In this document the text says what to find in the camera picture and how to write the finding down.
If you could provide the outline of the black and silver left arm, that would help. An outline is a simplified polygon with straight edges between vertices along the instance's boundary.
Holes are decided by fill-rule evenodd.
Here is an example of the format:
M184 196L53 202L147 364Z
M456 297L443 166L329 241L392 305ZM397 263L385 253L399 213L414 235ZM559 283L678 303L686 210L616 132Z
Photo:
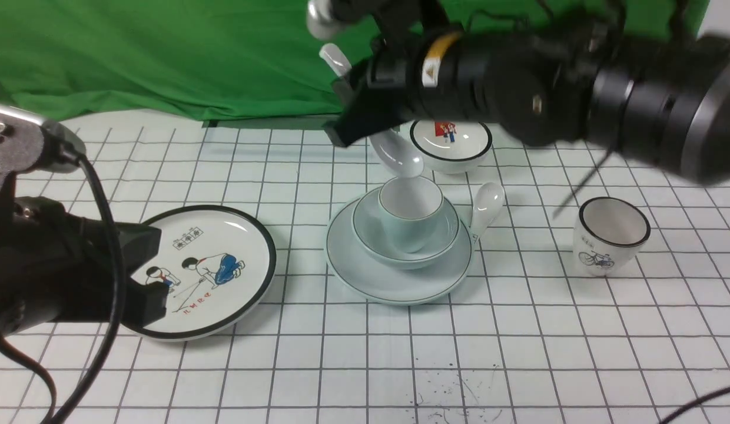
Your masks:
M133 278L160 251L160 229L115 223L119 248L112 251L104 221L72 215L47 197L16 194L19 175L72 173L86 153L60 122L0 104L0 336L47 322L107 322L116 255L124 265L123 324L144 327L166 315L166 285Z

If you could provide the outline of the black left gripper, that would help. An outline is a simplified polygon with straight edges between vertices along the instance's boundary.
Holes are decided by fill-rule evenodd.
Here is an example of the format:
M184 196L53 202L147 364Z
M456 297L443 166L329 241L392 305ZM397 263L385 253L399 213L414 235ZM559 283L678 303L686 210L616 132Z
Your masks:
M103 223L69 214L57 201L21 197L0 210L0 333L47 322L108 322L113 276ZM130 276L160 252L161 229L115 223L115 277ZM127 327L166 314L168 285L127 282Z

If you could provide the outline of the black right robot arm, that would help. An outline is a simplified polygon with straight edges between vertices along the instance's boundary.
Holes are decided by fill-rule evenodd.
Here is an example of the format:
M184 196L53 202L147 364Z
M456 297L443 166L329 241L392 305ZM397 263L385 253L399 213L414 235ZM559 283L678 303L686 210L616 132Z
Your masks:
M545 21L438 1L310 1L329 41L372 17L372 55L339 78L353 94L324 125L336 147L408 121L499 124L528 147L583 140L700 186L730 180L730 37L690 35L675 2L668 39L625 30L626 6Z

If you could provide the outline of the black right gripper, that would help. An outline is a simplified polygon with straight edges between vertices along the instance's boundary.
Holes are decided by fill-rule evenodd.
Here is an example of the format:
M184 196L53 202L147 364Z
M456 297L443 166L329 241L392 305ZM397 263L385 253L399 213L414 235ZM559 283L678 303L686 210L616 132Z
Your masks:
M403 50L373 41L365 84L333 82L343 105L323 124L335 147L408 121L499 124L530 147L577 141L588 131L592 78L581 26L410 33Z

